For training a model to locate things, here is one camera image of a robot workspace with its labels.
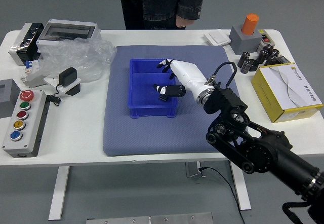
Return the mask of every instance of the blue plastic crate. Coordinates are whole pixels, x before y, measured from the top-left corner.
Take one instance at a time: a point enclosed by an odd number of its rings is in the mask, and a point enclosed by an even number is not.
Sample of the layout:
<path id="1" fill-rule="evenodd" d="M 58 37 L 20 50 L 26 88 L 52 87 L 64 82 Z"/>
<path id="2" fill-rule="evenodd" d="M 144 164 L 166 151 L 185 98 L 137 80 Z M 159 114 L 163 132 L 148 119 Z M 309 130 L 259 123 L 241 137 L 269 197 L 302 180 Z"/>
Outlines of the blue plastic crate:
<path id="1" fill-rule="evenodd" d="M 176 80 L 169 79 L 171 70 L 162 73 L 156 66 L 164 59 L 131 59 L 128 107 L 133 119 L 142 116 L 176 116 L 178 98 L 170 97 L 167 101 L 159 99 L 154 84 L 161 86 L 175 85 Z"/>

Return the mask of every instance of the yellow button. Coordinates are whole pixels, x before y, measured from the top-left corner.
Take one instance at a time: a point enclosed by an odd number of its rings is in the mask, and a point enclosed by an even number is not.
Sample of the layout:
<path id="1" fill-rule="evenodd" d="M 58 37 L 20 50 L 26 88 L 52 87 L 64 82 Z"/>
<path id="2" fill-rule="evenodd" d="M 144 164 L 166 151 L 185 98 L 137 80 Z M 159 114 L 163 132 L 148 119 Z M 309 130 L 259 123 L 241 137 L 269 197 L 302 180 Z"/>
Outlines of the yellow button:
<path id="1" fill-rule="evenodd" d="M 14 123 L 14 128 L 16 130 L 23 130 L 25 128 L 25 126 L 26 126 L 26 124 L 23 121 L 21 121 L 21 120 L 18 120 L 18 121 L 16 121 Z"/>

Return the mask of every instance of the gray foam pad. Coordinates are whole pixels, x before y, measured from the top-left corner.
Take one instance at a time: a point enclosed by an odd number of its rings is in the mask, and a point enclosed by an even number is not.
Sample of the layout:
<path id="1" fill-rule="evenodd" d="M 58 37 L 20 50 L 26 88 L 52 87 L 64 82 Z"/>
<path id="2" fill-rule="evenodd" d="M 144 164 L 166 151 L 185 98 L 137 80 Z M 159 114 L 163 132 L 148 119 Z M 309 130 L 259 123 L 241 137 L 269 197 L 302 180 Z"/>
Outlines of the gray foam pad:
<path id="1" fill-rule="evenodd" d="M 206 78 L 221 63 L 228 61 L 224 49 L 218 46 L 117 47 L 117 54 L 110 68 L 103 135 L 104 152 L 108 156 L 216 152 L 207 143 L 206 134 L 210 123 L 219 113 L 206 114 L 203 107 L 196 104 L 190 91 L 179 98 L 175 118 L 130 117 L 128 94 L 132 58 L 173 58 L 194 63 Z M 231 74 L 231 66 L 226 65 L 217 73 L 216 81 L 225 86 Z M 229 87 L 238 95 L 234 81 Z"/>

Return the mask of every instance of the electrolytic capacitor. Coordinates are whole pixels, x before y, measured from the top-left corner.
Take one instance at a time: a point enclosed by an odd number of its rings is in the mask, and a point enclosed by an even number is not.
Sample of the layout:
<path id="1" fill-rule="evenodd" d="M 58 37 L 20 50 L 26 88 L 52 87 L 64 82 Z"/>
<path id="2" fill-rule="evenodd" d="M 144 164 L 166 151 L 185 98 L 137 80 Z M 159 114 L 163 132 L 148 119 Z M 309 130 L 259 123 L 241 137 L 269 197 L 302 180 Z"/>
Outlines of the electrolytic capacitor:
<path id="1" fill-rule="evenodd" d="M 267 61 L 265 61 L 264 65 L 268 66 L 268 65 L 274 65 L 277 64 L 277 57 L 276 56 L 269 56 Z"/>
<path id="2" fill-rule="evenodd" d="M 271 53 L 272 56 L 279 57 L 279 54 L 280 54 L 280 52 L 278 49 L 272 49 L 272 53 Z"/>
<path id="3" fill-rule="evenodd" d="M 250 60 L 245 61 L 244 64 L 242 65 L 241 73 L 248 73 L 252 64 L 253 62 Z"/>
<path id="4" fill-rule="evenodd" d="M 243 52 L 241 55 L 241 58 L 239 59 L 238 63 L 237 63 L 237 67 L 242 68 L 242 65 L 244 64 L 244 62 L 249 59 L 250 54 L 249 52 Z"/>
<path id="5" fill-rule="evenodd" d="M 288 59 L 286 59 L 284 56 L 280 56 L 277 58 L 278 63 L 291 63 Z"/>
<path id="6" fill-rule="evenodd" d="M 268 56 L 269 56 L 269 52 L 265 49 L 262 49 L 257 58 L 257 62 L 259 64 L 264 63 L 264 61 L 267 59 Z"/>
<path id="7" fill-rule="evenodd" d="M 270 44 L 267 44 L 263 47 L 264 50 L 267 50 L 268 53 L 269 53 L 269 56 L 271 55 L 272 53 L 272 50 L 273 50 L 273 45 L 270 45 Z"/>
<path id="8" fill-rule="evenodd" d="M 252 65 L 251 65 L 249 71 L 250 71 L 250 72 L 257 71 L 257 69 L 258 69 L 258 67 L 259 67 L 259 63 L 258 63 L 258 61 L 255 60 L 255 59 L 248 59 L 247 61 L 252 62 Z"/>

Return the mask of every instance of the green button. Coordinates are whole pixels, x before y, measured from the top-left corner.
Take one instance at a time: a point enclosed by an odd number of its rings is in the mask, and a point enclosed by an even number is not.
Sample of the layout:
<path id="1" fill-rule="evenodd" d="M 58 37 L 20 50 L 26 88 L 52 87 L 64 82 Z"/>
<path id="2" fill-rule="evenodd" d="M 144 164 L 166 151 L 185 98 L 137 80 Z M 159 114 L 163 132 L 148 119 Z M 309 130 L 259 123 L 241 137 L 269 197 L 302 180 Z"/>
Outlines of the green button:
<path id="1" fill-rule="evenodd" d="M 29 110 L 30 107 L 31 107 L 31 105 L 28 101 L 24 101 L 20 104 L 20 108 L 23 110 Z"/>

